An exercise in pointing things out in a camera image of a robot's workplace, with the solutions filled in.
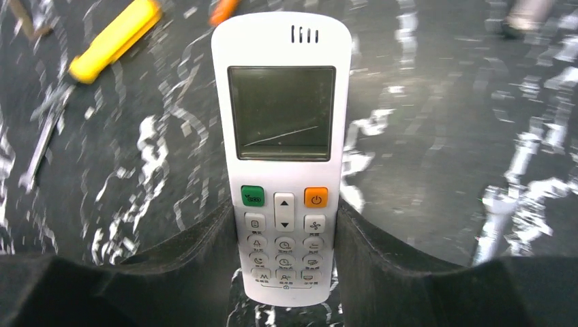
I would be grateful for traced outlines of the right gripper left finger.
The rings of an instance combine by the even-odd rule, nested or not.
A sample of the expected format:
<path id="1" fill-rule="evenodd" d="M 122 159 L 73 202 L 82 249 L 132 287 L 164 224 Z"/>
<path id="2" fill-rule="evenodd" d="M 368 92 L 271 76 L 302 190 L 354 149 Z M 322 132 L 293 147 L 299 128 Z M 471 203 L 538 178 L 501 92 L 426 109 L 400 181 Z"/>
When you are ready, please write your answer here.
<path id="1" fill-rule="evenodd" d="M 237 233 L 229 201 L 115 266 L 1 257 L 2 326 L 225 326 Z"/>

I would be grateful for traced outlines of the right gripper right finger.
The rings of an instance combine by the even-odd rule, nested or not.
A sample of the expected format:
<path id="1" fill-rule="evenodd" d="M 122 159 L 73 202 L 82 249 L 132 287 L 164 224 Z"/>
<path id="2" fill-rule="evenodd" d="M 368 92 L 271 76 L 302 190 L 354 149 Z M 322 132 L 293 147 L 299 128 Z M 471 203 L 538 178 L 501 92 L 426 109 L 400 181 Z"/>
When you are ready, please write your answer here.
<path id="1" fill-rule="evenodd" d="M 347 326 L 576 326 L 577 259 L 472 268 L 419 251 L 339 202 L 335 257 Z"/>

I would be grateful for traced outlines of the white remote control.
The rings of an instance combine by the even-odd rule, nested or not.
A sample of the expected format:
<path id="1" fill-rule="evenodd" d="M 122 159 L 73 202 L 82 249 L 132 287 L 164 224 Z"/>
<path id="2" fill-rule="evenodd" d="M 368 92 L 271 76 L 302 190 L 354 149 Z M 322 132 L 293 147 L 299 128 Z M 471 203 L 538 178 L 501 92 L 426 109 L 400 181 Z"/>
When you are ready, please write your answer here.
<path id="1" fill-rule="evenodd" d="M 246 295 L 308 307 L 330 294 L 352 37 L 329 16 L 260 12 L 211 39 Z"/>

